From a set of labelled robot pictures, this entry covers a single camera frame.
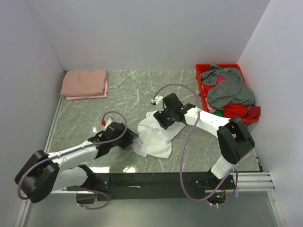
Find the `white t shirt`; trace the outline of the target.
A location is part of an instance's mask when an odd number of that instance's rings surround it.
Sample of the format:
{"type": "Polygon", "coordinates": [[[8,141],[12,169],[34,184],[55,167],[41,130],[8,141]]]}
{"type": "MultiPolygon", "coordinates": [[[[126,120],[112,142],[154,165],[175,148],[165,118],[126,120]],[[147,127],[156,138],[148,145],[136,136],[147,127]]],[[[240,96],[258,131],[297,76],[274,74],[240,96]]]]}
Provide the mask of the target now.
{"type": "Polygon", "coordinates": [[[168,159],[172,152],[172,140],[186,126],[175,122],[166,130],[154,118],[155,112],[147,112],[146,118],[138,123],[139,137],[133,140],[133,151],[142,157],[153,156],[168,159]]]}

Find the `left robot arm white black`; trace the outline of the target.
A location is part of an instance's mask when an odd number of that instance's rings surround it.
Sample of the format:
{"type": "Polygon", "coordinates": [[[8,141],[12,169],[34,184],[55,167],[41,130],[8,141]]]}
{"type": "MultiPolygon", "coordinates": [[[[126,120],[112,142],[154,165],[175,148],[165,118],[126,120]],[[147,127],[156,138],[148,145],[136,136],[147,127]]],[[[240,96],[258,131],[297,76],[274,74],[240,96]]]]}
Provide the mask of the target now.
{"type": "Polygon", "coordinates": [[[38,203],[52,191],[80,187],[86,191],[105,192],[109,177],[100,177],[84,164],[110,152],[114,147],[128,148],[139,136],[123,123],[111,122],[85,142],[53,154],[36,151],[15,177],[18,194],[23,199],[38,203]]]}

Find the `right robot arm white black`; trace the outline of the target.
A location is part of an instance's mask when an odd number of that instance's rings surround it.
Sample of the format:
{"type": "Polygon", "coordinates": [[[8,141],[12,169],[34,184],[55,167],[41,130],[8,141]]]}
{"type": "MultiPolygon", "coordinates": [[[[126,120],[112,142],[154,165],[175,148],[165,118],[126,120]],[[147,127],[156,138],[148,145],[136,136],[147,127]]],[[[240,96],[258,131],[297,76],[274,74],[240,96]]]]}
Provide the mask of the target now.
{"type": "Polygon", "coordinates": [[[205,189],[218,189],[234,182],[231,173],[239,161],[255,147],[246,124],[239,117],[224,118],[213,115],[194,104],[183,104],[175,93],[156,96],[151,104],[157,107],[154,118],[160,127],[168,130],[174,123],[183,123],[214,135],[219,142],[221,155],[205,174],[201,184],[205,189]]]}

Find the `folded light pink t shirt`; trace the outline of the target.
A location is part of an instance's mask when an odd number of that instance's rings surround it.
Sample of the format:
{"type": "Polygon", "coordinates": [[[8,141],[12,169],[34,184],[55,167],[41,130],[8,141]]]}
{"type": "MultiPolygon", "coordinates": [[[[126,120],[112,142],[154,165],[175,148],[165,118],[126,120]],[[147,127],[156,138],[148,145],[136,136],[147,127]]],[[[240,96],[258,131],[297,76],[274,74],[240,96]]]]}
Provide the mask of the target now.
{"type": "Polygon", "coordinates": [[[82,99],[98,99],[98,98],[107,98],[108,93],[108,76],[105,77],[105,83],[102,91],[96,91],[94,93],[87,93],[86,95],[79,96],[67,96],[66,100],[82,100],[82,99]]]}

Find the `green t shirt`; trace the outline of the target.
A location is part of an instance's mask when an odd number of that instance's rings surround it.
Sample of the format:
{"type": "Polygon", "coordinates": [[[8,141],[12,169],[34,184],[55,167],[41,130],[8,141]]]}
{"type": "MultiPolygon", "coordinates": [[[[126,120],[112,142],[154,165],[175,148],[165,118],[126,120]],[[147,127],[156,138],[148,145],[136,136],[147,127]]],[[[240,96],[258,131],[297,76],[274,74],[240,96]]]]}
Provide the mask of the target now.
{"type": "Polygon", "coordinates": [[[216,116],[224,117],[223,110],[216,110],[215,112],[213,112],[213,114],[216,116]]]}

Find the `red plastic bin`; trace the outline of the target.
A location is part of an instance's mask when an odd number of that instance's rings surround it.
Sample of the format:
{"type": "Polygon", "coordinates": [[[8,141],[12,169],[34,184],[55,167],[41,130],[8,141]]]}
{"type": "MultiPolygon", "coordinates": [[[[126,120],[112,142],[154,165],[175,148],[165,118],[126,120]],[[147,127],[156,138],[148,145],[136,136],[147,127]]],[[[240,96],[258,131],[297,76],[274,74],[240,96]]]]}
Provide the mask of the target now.
{"type": "Polygon", "coordinates": [[[261,107],[235,63],[197,64],[196,79],[203,109],[211,114],[240,117],[246,125],[259,121],[261,107]]]}

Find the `black base beam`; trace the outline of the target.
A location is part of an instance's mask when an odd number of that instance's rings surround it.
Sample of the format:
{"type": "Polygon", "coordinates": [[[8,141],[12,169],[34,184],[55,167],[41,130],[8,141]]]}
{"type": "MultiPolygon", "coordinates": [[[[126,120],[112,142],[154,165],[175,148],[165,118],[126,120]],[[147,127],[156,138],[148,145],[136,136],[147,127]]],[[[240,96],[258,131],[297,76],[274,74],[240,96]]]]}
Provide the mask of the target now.
{"type": "Polygon", "coordinates": [[[76,201],[86,205],[109,199],[172,199],[190,195],[223,204],[226,191],[235,188],[232,174],[222,180],[211,172],[96,174],[91,184],[77,189],[76,201]]]}

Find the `grey t shirt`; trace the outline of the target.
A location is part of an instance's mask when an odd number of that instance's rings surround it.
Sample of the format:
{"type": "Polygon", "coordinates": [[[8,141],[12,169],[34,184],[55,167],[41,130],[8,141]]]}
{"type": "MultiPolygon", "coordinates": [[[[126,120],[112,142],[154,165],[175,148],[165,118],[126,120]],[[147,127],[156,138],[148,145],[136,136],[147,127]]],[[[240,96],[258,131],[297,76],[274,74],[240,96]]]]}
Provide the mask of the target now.
{"type": "Polygon", "coordinates": [[[228,103],[253,105],[255,96],[244,82],[242,74],[236,68],[221,68],[210,65],[210,70],[200,74],[203,85],[214,86],[208,92],[208,103],[215,109],[222,109],[228,103]],[[224,77],[225,81],[216,85],[217,77],[224,77]]]}

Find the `folded salmon t shirt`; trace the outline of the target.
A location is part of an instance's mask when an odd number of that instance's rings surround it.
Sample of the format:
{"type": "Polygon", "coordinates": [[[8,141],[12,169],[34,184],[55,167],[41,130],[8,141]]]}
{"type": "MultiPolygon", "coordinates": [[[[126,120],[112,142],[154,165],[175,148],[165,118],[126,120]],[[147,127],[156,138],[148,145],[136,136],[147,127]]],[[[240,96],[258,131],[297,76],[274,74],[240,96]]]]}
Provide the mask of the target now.
{"type": "Polygon", "coordinates": [[[106,70],[67,71],[63,79],[60,96],[98,96],[105,92],[107,79],[106,70]]]}

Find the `aluminium rail frame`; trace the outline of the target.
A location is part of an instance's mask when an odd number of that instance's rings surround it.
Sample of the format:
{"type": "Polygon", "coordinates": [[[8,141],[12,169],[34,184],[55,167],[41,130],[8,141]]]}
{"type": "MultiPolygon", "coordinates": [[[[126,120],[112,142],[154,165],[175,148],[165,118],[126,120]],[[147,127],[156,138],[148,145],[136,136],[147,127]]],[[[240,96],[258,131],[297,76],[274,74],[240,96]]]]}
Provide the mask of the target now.
{"type": "MultiPolygon", "coordinates": [[[[233,171],[232,173],[233,178],[236,181],[236,188],[234,190],[227,190],[227,191],[232,191],[232,193],[234,195],[237,194],[237,191],[272,191],[274,190],[274,186],[271,180],[271,177],[269,175],[269,173],[263,173],[263,172],[236,172],[233,171]]],[[[60,191],[67,191],[67,192],[75,192],[78,194],[77,189],[80,187],[67,187],[67,188],[61,188],[59,190],[56,191],[52,191],[52,192],[60,192],[60,191]]],[[[106,201],[106,204],[109,204],[109,202],[112,199],[109,199],[106,201]]],[[[203,200],[206,201],[208,203],[210,203],[211,205],[215,205],[217,207],[223,205],[225,202],[227,202],[227,197],[226,200],[223,204],[213,204],[209,201],[207,201],[207,198],[204,197],[203,199],[199,199],[199,200],[203,200]]]]}

